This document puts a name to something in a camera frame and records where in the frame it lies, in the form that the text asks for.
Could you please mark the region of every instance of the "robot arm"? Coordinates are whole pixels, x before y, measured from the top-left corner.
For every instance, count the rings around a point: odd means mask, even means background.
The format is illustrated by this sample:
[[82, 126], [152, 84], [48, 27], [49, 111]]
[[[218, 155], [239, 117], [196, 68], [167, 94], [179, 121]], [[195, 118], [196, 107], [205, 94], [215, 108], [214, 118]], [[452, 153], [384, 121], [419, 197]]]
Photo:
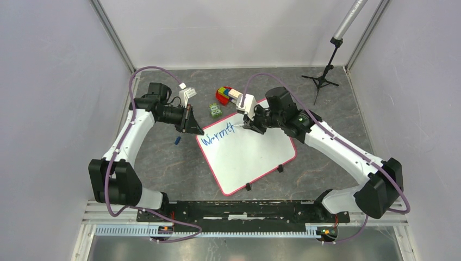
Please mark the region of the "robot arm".
[[[376, 169], [357, 154], [346, 148], [337, 139], [331, 138], [315, 124], [306, 111], [298, 110], [291, 95], [284, 87], [277, 87], [266, 93], [269, 108], [256, 104], [252, 95], [246, 95], [241, 106], [242, 96], [237, 101], [238, 112], [244, 114], [244, 128], [264, 134], [267, 128], [281, 128], [285, 134], [303, 144], [315, 148], [344, 168], [358, 183], [357, 186], [343, 190], [327, 190], [316, 203], [331, 214], [338, 212], [364, 212], [379, 219], [398, 198], [398, 192], [390, 182]], [[363, 151], [350, 141], [336, 133], [318, 115], [311, 112], [319, 123], [343, 142], [366, 155], [372, 162], [382, 167], [403, 190], [401, 164], [391, 158], [387, 162]]]
[[156, 122], [173, 124], [177, 131], [203, 135], [203, 130], [194, 118], [192, 106], [188, 99], [195, 90], [186, 88], [179, 92], [181, 104], [173, 107], [168, 104], [171, 89], [161, 83], [151, 83], [148, 94], [135, 98], [136, 119], [131, 121], [133, 108], [130, 105], [127, 120], [114, 144], [102, 159], [93, 159], [88, 166], [91, 185], [98, 202], [104, 203], [104, 178], [116, 146], [122, 139], [125, 130], [132, 125], [124, 138], [120, 150], [117, 151], [111, 176], [109, 178], [109, 199], [112, 204], [137, 206], [149, 209], [159, 209], [164, 201], [164, 194], [152, 191], [142, 186], [134, 171], [134, 163], [139, 148], [147, 132]]

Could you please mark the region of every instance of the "marbled floor surface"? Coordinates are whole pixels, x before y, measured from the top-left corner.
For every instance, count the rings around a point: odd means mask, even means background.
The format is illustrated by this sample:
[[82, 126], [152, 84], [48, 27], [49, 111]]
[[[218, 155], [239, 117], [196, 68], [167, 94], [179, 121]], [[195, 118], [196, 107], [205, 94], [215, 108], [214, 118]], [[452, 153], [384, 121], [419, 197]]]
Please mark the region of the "marbled floor surface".
[[[197, 91], [190, 103], [200, 126], [206, 127], [215, 120], [210, 116], [208, 105], [217, 102], [216, 90], [221, 86], [231, 86], [239, 91], [248, 78], [258, 72], [268, 72], [279, 77], [290, 86], [305, 105], [320, 115], [335, 131], [357, 146], [371, 151], [370, 142], [360, 117], [354, 95], [342, 68], [330, 71], [327, 79], [339, 84], [321, 89], [313, 106], [315, 85], [301, 75], [320, 76], [320, 67], [262, 68], [262, 69], [212, 69], [178, 70], [173, 73]], [[160, 71], [145, 71], [136, 95], [147, 92], [150, 82], [161, 82], [177, 94], [177, 83]], [[256, 100], [280, 84], [265, 76], [257, 77], [248, 89]], [[221, 106], [223, 115], [235, 112], [235, 107]], [[178, 146], [176, 137], [181, 136]], [[319, 151], [295, 140], [297, 157], [284, 166], [284, 172], [266, 175], [252, 184], [252, 190], [245, 189], [231, 196], [221, 193], [205, 158], [198, 147], [194, 135], [179, 134], [174, 126], [156, 123], [147, 133], [136, 158], [135, 171], [147, 188], [166, 192], [170, 200], [251, 200], [315, 199], [327, 189], [343, 189], [356, 185], [355, 180], [345, 170]]]

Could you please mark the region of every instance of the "black tripod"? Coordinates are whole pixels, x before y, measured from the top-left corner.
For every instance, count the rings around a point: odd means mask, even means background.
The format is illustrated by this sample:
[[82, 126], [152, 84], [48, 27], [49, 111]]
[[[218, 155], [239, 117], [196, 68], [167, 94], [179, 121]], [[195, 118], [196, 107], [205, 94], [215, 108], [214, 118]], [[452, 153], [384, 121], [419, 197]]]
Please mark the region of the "black tripod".
[[312, 79], [312, 81], [314, 82], [315, 86], [317, 87], [317, 94], [315, 95], [315, 100], [314, 100], [314, 105], [315, 105], [315, 102], [317, 101], [317, 97], [319, 96], [319, 91], [321, 88], [327, 86], [327, 85], [334, 85], [334, 86], [339, 86], [339, 84], [337, 83], [333, 83], [333, 82], [330, 82], [329, 80], [327, 80], [325, 77], [327, 76], [327, 73], [334, 68], [334, 66], [331, 64], [332, 61], [333, 61], [333, 58], [334, 58], [334, 55], [336, 54], [336, 51], [338, 50], [338, 48], [341, 46], [342, 44], [342, 39], [341, 40], [336, 40], [335, 38], [332, 38], [331, 41], [330, 41], [332, 44], [334, 44], [334, 51], [333, 51], [333, 54], [330, 58], [330, 61], [328, 62], [328, 65], [325, 67], [325, 70], [323, 71], [323, 74], [322, 76], [320, 77], [312, 77], [312, 76], [305, 76], [305, 75], [301, 75], [301, 77], [303, 78], [308, 78], [308, 79]]
[[366, 1], [368, 0], [356, 0], [354, 4], [352, 5], [351, 9], [349, 10], [349, 13], [347, 13], [346, 17], [344, 17], [344, 20], [339, 25], [338, 30], [336, 30], [336, 32], [334, 33], [332, 39], [330, 40], [330, 42], [334, 44], [334, 47], [335, 47], [334, 52], [330, 58], [330, 61], [328, 62], [327, 67], [325, 67], [325, 70], [323, 71], [322, 76], [318, 78], [311, 77], [311, 76], [304, 76], [304, 75], [302, 76], [304, 78], [312, 79], [315, 83], [315, 86], [317, 87], [317, 95], [315, 95], [314, 105], [315, 105], [315, 102], [317, 101], [317, 97], [319, 96], [320, 88], [325, 87], [330, 84], [334, 86], [339, 86], [336, 83], [328, 81], [325, 77], [327, 77], [328, 71], [334, 68], [331, 62], [333, 61], [336, 51], [342, 45], [342, 36], [349, 29], [349, 26], [351, 26], [352, 22], [357, 17], [362, 7], [365, 5]]

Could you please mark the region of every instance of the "gray pole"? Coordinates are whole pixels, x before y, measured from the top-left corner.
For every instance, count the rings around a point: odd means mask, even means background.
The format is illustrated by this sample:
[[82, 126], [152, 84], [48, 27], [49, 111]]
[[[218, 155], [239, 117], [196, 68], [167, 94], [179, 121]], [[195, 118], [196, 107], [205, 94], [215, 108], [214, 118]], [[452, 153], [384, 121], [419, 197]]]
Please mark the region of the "gray pole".
[[346, 17], [344, 17], [344, 20], [339, 25], [338, 30], [336, 30], [336, 33], [334, 33], [333, 38], [335, 38], [336, 40], [342, 39], [342, 36], [349, 29], [349, 26], [351, 26], [352, 22], [357, 17], [362, 7], [365, 5], [366, 1], [368, 0], [356, 0], [356, 2], [352, 5], [351, 10], [349, 10], [349, 13], [347, 13]]

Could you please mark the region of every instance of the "purple cable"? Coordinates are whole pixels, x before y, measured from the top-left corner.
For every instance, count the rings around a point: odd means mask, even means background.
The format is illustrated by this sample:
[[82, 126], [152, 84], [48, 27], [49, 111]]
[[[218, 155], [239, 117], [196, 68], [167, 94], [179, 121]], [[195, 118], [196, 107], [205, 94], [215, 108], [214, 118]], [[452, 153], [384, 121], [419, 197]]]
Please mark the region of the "purple cable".
[[366, 226], [367, 222], [368, 222], [368, 215], [365, 215], [365, 221], [363, 222], [362, 227], [359, 229], [359, 231], [355, 235], [353, 235], [351, 237], [348, 237], [348, 238], [345, 238], [345, 239], [334, 241], [334, 242], [326, 242], [326, 241], [324, 241], [323, 244], [335, 245], [335, 244], [340, 244], [340, 243], [344, 243], [344, 242], [347, 242], [349, 240], [352, 240], [352, 239], [358, 237], [363, 232], [363, 230], [365, 230], [365, 226]]
[[201, 232], [202, 232], [202, 227], [198, 226], [198, 225], [194, 225], [194, 224], [189, 224], [189, 223], [186, 223], [186, 222], [181, 222], [181, 221], [177, 221], [177, 220], [174, 220], [174, 219], [170, 219], [169, 217], [165, 217], [164, 215], [160, 214], [160, 213], [157, 213], [151, 209], [143, 209], [143, 208], [138, 208], [138, 207], [130, 207], [130, 208], [134, 208], [134, 209], [137, 209], [137, 210], [140, 210], [140, 211], [147, 211], [151, 214], [154, 214], [156, 216], [158, 216], [159, 218], [162, 218], [166, 221], [169, 221], [171, 223], [176, 223], [176, 224], [180, 224], [180, 225], [183, 225], [183, 226], [188, 226], [188, 227], [195, 227], [198, 229], [198, 232], [196, 232], [195, 234], [192, 234], [192, 235], [188, 235], [187, 237], [183, 237], [183, 238], [178, 238], [178, 239], [173, 239], [173, 240], [167, 240], [167, 241], [157, 241], [157, 243], [176, 243], [176, 242], [181, 242], [181, 241], [184, 241], [184, 240], [188, 240], [188, 239], [191, 239], [197, 235], [199, 235]]
[[[367, 156], [363, 155], [362, 153], [360, 153], [359, 151], [357, 151], [355, 148], [353, 148], [352, 146], [350, 146], [349, 144], [345, 143], [343, 140], [339, 139], [338, 137], [335, 137], [333, 133], [331, 133], [327, 128], [325, 128], [322, 124], [320, 124], [320, 122], [314, 117], [314, 115], [310, 112], [309, 109], [306, 108], [306, 106], [304, 105], [304, 103], [301, 102], [301, 100], [296, 96], [296, 94], [282, 81], [280, 80], [279, 78], [277, 78], [276, 76], [270, 74], [270, 73], [266, 73], [266, 72], [260, 72], [260, 73], [256, 73], [254, 74], [252, 77], [250, 77], [245, 85], [245, 89], [244, 89], [244, 93], [243, 93], [243, 97], [242, 97], [242, 101], [240, 103], [240, 106], [243, 107], [243, 105], [245, 104], [245, 95], [246, 95], [246, 92], [248, 90], [248, 86], [250, 85], [251, 81], [253, 81], [253, 79], [256, 77], [256, 76], [261, 76], [261, 75], [264, 75], [264, 76], [269, 76], [273, 79], [275, 79], [276, 81], [278, 81], [283, 87], [285, 87], [289, 92], [290, 94], [292, 95], [292, 97], [295, 99], [295, 101], [307, 112], [307, 114], [309, 115], [309, 117], [315, 122], [316, 125], [318, 125], [326, 134], [328, 134], [331, 138], [337, 140], [339, 143], [341, 143], [343, 146], [345, 146], [346, 148], [348, 148], [349, 150], [351, 150], [353, 153], [355, 153], [356, 155], [360, 156], [361, 158], [363, 158], [364, 160], [366, 160], [368, 163], [370, 163], [373, 167], [377, 168], [388, 180], [389, 182], [392, 184], [392, 186], [394, 186], [394, 188], [397, 190], [398, 194], [400, 195], [400, 197], [402, 198], [403, 202], [405, 203], [405, 206], [406, 206], [406, 209], [405, 210], [398, 210], [398, 209], [392, 209], [390, 208], [389, 211], [391, 212], [395, 212], [395, 213], [399, 213], [399, 214], [406, 214], [406, 213], [409, 213], [410, 212], [410, 203], [408, 202], [407, 200], [407, 197], [405, 197], [405, 195], [403, 194], [403, 191], [399, 188], [399, 186], [397, 185], [397, 183], [390, 177], [390, 175], [382, 168], [380, 167], [378, 164], [374, 163], [374, 162], [371, 162], [371, 159], [369, 159]], [[368, 215], [365, 217], [365, 222], [363, 223], [362, 227], [360, 228], [360, 230], [357, 232], [357, 234], [353, 235], [352, 237], [350, 238], [346, 238], [346, 239], [343, 239], [343, 240], [340, 240], [338, 241], [337, 243], [341, 243], [341, 242], [346, 242], [346, 241], [349, 241], [351, 239], [354, 239], [355, 237], [357, 237], [358, 235], [360, 235], [363, 231], [363, 229], [365, 229], [365, 226], [366, 226], [366, 223], [368, 222]]]
[[[141, 72], [141, 71], [144, 71], [146, 69], [157, 69], [157, 70], [161, 70], [163, 72], [166, 72], [168, 73], [171, 77], [173, 77], [177, 82], [178, 84], [181, 84], [182, 82], [175, 76], [173, 75], [173, 73], [171, 73], [170, 71], [164, 69], [164, 68], [161, 68], [161, 67], [157, 67], [157, 66], [146, 66], [146, 67], [142, 67], [142, 68], [139, 68], [137, 69], [130, 77], [130, 80], [129, 80], [129, 83], [128, 83], [128, 93], [129, 93], [129, 97], [130, 97], [130, 100], [131, 100], [131, 105], [132, 105], [132, 108], [133, 108], [133, 113], [132, 113], [132, 117], [131, 117], [131, 122], [134, 122], [134, 120], [136, 119], [136, 104], [134, 103], [134, 96], [133, 96], [133, 80], [134, 80], [134, 77], [136, 77], [136, 74], [138, 74], [138, 72]], [[122, 207], [117, 213], [114, 213], [112, 211], [112, 208], [110, 207], [110, 202], [109, 202], [109, 176], [110, 176], [110, 170], [112, 169], [112, 165], [114, 163], [114, 160], [115, 158], [117, 157], [117, 151], [120, 150], [122, 144], [123, 144], [123, 141], [125, 141], [125, 138], [127, 137], [130, 129], [131, 129], [131, 126], [132, 124], [128, 124], [128, 127], [125, 129], [125, 131], [123, 132], [122, 136], [120, 137], [120, 140], [119, 142], [117, 143], [117, 146], [115, 147], [115, 150], [114, 152], [112, 153], [112, 157], [110, 158], [109, 160], [109, 165], [107, 166], [107, 170], [105, 172], [105, 179], [104, 179], [104, 200], [105, 200], [105, 205], [107, 207], [107, 211], [109, 212], [109, 214], [113, 217], [116, 217], [116, 216], [119, 216], [126, 208], [128, 208], [129, 206], [124, 206]], [[180, 224], [180, 225], [185, 225], [185, 226], [189, 226], [189, 227], [195, 227], [195, 228], [198, 228], [199, 229], [199, 232], [198, 233], [195, 233], [193, 235], [190, 235], [188, 237], [184, 237], [184, 238], [179, 238], [179, 239], [175, 239], [175, 240], [170, 240], [170, 241], [163, 241], [162, 243], [173, 243], [173, 242], [179, 242], [179, 241], [183, 241], [183, 240], [187, 240], [187, 239], [190, 239], [190, 238], [193, 238], [195, 237], [196, 235], [200, 234], [202, 232], [202, 228], [200, 226], [197, 226], [197, 225], [193, 225], [193, 224], [189, 224], [189, 223], [185, 223], [185, 222], [180, 222], [180, 221], [176, 221], [176, 220], [173, 220], [173, 219], [169, 219], [151, 209], [145, 209], [146, 211], [156, 215], [156, 216], [159, 216], [169, 222], [173, 222], [173, 223], [177, 223], [177, 224]]]

